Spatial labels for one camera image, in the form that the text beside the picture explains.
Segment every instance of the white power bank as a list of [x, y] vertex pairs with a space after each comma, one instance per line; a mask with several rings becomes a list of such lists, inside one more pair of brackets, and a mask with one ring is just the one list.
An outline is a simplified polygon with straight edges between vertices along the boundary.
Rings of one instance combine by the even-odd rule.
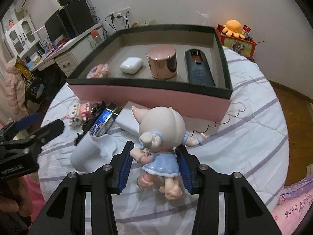
[[133, 115], [133, 112], [131, 110], [132, 106], [135, 106], [136, 108], [139, 108], [139, 109], [150, 110], [149, 108], [145, 106], [129, 101], [126, 103], [124, 108], [119, 113], [118, 117], [115, 119], [115, 123], [123, 130], [131, 133], [132, 135], [139, 137], [139, 123], [136, 121]]

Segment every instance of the orange octopus plush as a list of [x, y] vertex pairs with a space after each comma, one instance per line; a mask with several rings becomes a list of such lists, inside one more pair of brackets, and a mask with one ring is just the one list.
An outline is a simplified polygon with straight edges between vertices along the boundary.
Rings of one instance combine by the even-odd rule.
[[224, 26], [223, 34], [229, 37], [234, 35], [235, 38], [245, 38], [242, 25], [237, 20], [228, 20]]

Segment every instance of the pink box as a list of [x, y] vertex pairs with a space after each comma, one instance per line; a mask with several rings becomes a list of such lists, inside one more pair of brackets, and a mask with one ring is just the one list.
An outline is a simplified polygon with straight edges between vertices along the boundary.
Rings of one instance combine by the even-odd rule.
[[[146, 66], [137, 75], [119, 71], [127, 56], [145, 56], [151, 44], [172, 44], [177, 52], [177, 81], [147, 78]], [[216, 86], [188, 83], [184, 52], [196, 48], [208, 60]], [[111, 75], [102, 79], [87, 79], [89, 70], [107, 63]], [[67, 79], [78, 98], [88, 101], [113, 102], [125, 105], [128, 101], [154, 108], [172, 106], [183, 116], [220, 122], [231, 103], [232, 85], [222, 45], [213, 27], [193, 25], [156, 25], [118, 31], [96, 48]]]

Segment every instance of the pink jacket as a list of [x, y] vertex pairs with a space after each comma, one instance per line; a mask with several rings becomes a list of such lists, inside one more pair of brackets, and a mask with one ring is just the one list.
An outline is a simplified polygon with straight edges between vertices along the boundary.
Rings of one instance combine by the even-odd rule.
[[15, 67], [16, 58], [13, 58], [6, 65], [5, 73], [5, 90], [9, 106], [14, 114], [21, 112], [27, 116], [28, 112], [24, 106], [25, 101], [25, 83], [22, 76], [19, 74], [19, 69]]

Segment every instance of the doll foot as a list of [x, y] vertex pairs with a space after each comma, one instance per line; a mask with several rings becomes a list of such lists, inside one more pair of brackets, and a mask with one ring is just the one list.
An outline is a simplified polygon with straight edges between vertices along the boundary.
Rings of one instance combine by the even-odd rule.
[[182, 194], [183, 194], [182, 190], [180, 189], [179, 185], [176, 184], [174, 185], [173, 188], [165, 192], [165, 197], [168, 200], [176, 200], [176, 199], [179, 199], [182, 196]]
[[165, 186], [163, 184], [160, 185], [159, 191], [160, 191], [160, 193], [165, 194]]
[[142, 175], [140, 175], [137, 178], [137, 185], [139, 186], [140, 189], [142, 190], [148, 190], [151, 189], [154, 185], [154, 182], [148, 182], [146, 181]]

